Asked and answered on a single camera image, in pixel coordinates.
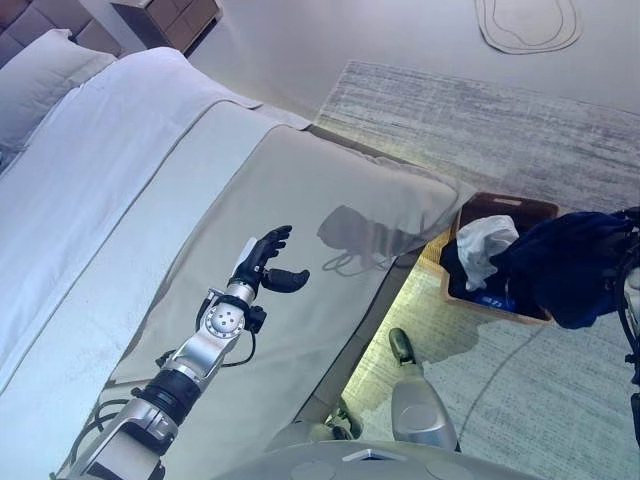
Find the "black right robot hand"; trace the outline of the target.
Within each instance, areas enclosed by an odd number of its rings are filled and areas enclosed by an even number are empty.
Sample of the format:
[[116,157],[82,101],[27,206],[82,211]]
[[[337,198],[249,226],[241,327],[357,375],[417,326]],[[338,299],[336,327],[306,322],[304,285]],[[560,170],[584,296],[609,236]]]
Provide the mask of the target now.
[[639,207],[619,210],[614,216],[624,225],[615,246],[618,257],[616,272],[622,275],[639,266]]

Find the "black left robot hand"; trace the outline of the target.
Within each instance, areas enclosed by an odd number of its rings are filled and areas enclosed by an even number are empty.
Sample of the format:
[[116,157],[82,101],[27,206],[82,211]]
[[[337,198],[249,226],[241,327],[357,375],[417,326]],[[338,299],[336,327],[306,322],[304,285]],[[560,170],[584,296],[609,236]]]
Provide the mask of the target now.
[[255,294],[262,286],[277,293],[294,293],[303,288],[310,277],[308,270],[291,272],[282,269],[267,269],[267,262],[279,255],[285,248],[293,227],[283,225],[277,227],[259,239],[248,256],[239,263],[231,276],[230,283],[244,283]]

